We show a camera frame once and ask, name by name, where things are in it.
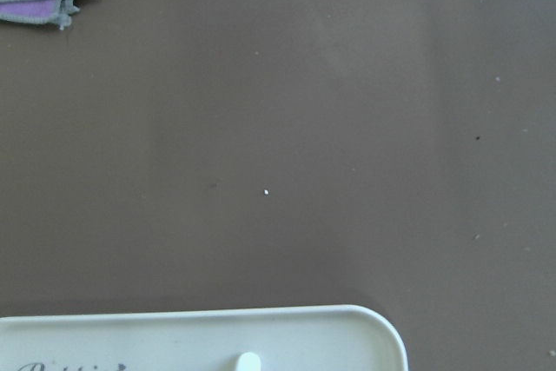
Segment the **white ceramic spoon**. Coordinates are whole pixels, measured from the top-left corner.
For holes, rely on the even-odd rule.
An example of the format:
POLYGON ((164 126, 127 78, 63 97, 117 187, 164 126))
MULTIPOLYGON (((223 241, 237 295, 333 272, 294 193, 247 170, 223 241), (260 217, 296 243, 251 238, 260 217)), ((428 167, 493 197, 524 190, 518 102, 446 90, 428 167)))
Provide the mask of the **white ceramic spoon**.
POLYGON ((240 354, 235 363, 235 371, 261 371, 261 358, 253 352, 240 354))

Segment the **cream rabbit print tray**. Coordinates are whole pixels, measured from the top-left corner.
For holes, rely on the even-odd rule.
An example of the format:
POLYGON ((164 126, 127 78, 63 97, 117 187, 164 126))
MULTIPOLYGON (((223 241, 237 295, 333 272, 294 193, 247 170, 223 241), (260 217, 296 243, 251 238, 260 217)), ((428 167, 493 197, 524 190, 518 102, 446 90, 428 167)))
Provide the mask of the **cream rabbit print tray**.
POLYGON ((355 305, 1 320, 4 370, 406 370, 394 326, 355 305))

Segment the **purple folded cloth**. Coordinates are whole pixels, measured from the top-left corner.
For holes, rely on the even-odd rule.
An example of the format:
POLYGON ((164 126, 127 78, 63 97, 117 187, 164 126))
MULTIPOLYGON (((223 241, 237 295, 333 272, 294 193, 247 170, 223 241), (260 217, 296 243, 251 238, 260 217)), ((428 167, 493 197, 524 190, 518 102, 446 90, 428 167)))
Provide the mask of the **purple folded cloth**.
POLYGON ((1 15, 10 17, 47 18, 57 11, 60 0, 29 0, 1 3, 1 15))

